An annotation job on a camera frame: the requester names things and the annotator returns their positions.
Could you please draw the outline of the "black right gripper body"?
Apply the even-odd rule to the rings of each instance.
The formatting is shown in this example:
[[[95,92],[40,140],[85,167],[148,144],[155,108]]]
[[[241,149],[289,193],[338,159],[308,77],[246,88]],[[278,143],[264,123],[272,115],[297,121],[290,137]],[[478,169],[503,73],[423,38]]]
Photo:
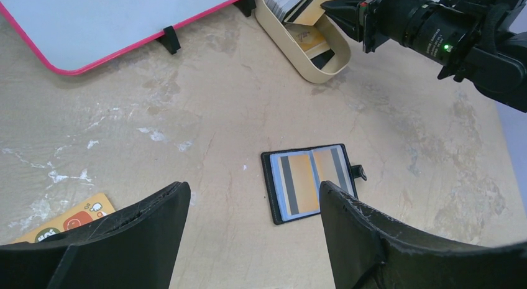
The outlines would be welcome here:
[[[386,39],[439,63],[439,79],[469,80],[526,111],[526,34],[510,30],[526,0],[359,0],[364,51]]]

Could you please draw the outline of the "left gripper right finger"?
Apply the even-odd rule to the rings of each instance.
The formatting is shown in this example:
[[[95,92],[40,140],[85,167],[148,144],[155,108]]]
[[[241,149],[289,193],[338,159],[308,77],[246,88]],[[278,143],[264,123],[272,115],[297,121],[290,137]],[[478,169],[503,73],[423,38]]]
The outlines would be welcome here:
[[[525,288],[526,243],[484,247],[413,228],[330,181],[320,209],[336,288]]]

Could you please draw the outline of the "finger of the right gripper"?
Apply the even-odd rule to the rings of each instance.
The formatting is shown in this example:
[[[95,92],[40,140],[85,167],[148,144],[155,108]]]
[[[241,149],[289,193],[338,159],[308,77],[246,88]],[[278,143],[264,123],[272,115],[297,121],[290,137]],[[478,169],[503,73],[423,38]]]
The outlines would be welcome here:
[[[325,14],[352,40],[362,42],[364,31],[359,23],[359,4],[364,0],[330,0],[323,2]]]

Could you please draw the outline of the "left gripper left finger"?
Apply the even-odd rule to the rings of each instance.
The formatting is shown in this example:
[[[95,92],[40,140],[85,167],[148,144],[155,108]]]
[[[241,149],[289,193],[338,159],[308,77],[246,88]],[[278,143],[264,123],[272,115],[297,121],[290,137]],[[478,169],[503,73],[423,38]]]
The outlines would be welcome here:
[[[2,288],[168,288],[191,189],[145,199],[41,242],[1,246]]]

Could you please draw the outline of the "gold striped card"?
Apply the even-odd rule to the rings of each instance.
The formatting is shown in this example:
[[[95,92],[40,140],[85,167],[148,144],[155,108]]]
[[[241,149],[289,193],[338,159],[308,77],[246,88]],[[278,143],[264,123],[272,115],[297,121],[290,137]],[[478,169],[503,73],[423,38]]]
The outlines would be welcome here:
[[[354,194],[352,175],[342,145],[315,149],[313,158],[320,181],[331,181],[348,194]]]
[[[325,13],[321,4],[331,0],[302,0],[290,12],[282,22],[286,24],[313,26]]]

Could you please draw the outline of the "black card holder wallet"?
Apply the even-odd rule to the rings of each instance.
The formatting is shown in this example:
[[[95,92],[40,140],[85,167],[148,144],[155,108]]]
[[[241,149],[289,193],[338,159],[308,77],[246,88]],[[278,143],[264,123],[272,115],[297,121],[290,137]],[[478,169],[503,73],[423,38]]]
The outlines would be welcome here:
[[[363,166],[350,163],[344,144],[263,152],[260,159],[277,226],[319,214],[323,181],[333,182],[356,198],[355,179],[367,180]]]

